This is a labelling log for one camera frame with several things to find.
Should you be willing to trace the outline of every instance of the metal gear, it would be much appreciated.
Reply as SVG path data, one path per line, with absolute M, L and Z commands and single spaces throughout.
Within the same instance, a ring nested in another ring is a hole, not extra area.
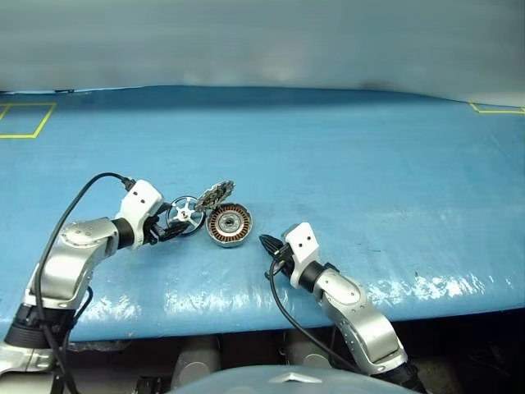
M 196 232 L 203 224 L 206 218 L 205 212 L 196 212 L 195 205 L 197 199 L 191 195 L 183 195 L 174 199 L 171 208 L 166 211 L 166 226 L 173 227 L 176 223 L 187 222 L 189 225 L 180 236 L 188 236 Z M 171 212 L 176 210 L 176 215 L 172 216 Z
M 240 204 L 221 204 L 208 217 L 210 237 L 223 248 L 240 245 L 252 229 L 252 217 Z
M 199 197 L 195 204 L 195 211 L 204 212 L 215 209 L 226 197 L 231 195 L 234 187 L 233 181 L 223 181 L 213 185 Z

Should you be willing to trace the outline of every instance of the blue table surface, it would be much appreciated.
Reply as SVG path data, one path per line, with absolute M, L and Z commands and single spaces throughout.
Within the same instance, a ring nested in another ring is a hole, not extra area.
M 357 278 L 393 320 L 525 305 L 525 116 L 412 94 L 154 87 L 1 95 L 56 103 L 34 139 L 0 139 L 0 334 L 58 217 L 95 173 L 152 182 L 172 200 L 222 180 L 253 215 L 225 250 L 205 230 L 104 261 L 74 340 L 288 327 L 257 235 L 310 222 L 322 257 Z M 0 135 L 46 111 L 13 107 Z M 113 217 L 125 191 L 102 180 L 71 221 Z M 279 277 L 309 327 L 313 298 Z

